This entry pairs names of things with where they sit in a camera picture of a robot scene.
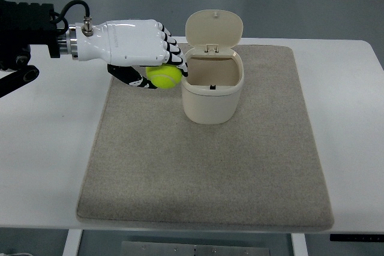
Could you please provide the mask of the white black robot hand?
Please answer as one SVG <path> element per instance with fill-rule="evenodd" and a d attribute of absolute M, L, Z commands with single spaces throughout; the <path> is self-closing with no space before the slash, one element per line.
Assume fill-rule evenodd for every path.
<path fill-rule="evenodd" d="M 66 50 L 74 60 L 102 59 L 108 72 L 123 83 L 139 88 L 157 87 L 136 67 L 176 67 L 187 77 L 188 66 L 171 33 L 156 20 L 111 20 L 92 27 L 87 36 L 82 24 L 66 32 Z"/>

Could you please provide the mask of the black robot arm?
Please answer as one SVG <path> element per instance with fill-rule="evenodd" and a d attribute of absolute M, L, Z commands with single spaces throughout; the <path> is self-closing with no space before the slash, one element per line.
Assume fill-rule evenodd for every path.
<path fill-rule="evenodd" d="M 75 5 L 85 9 L 80 31 L 90 37 L 93 34 L 92 19 L 89 6 L 83 0 L 70 1 L 60 13 L 52 4 L 1 0 L 1 70 L 11 72 L 1 78 L 1 97 L 38 77 L 38 68 L 28 64 L 31 44 L 47 46 L 51 58 L 64 54 L 71 54 L 74 59 L 78 57 L 78 33 L 65 18 L 67 11 Z"/>

